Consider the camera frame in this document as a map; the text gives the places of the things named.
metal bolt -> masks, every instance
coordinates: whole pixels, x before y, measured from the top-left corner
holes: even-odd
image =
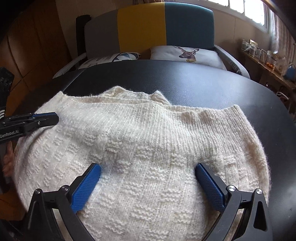
[[[228,190],[231,192],[234,192],[236,190],[236,187],[233,185],[228,186]]]
[[[69,190],[69,186],[68,185],[63,185],[62,187],[61,187],[61,189],[63,189],[63,191],[68,191]]]
[[[39,193],[41,193],[41,189],[40,188],[38,188],[38,189],[35,190],[35,194],[39,194]]]
[[[260,194],[262,194],[263,192],[262,192],[262,190],[261,190],[260,188],[257,188],[257,189],[256,189],[256,193],[258,193],[258,194],[260,195]]]

geometric pattern pillow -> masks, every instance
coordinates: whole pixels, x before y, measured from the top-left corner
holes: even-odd
[[[141,56],[139,53],[128,52],[128,53],[116,53],[111,56],[103,58],[92,58],[85,61],[78,69],[89,68],[91,66],[103,63],[117,62],[122,60],[136,60]]]

white pillow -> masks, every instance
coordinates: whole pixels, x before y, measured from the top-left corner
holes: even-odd
[[[215,51],[169,45],[152,47],[150,50],[150,59],[203,64],[226,70],[225,65]]]
[[[116,53],[111,56],[106,56],[103,58],[91,58],[85,61],[78,69],[89,68],[91,66],[103,63],[117,62],[122,60],[136,60],[141,56],[139,53],[126,52],[126,53]]]

white knitted sweater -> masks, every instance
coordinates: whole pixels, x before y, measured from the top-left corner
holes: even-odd
[[[268,199],[266,157],[237,105],[172,106],[159,91],[114,87],[99,96],[59,92],[37,112],[56,112],[59,123],[19,140],[20,198],[28,209],[36,188],[58,190],[100,164],[101,178],[78,212],[95,240],[201,240],[217,212],[196,181],[199,162],[227,185],[261,188]]]

human hand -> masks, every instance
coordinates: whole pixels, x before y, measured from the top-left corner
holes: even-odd
[[[13,153],[12,143],[11,141],[9,141],[6,143],[6,154],[3,157],[4,166],[2,171],[5,177],[12,176],[14,159],[15,159],[15,155]]]

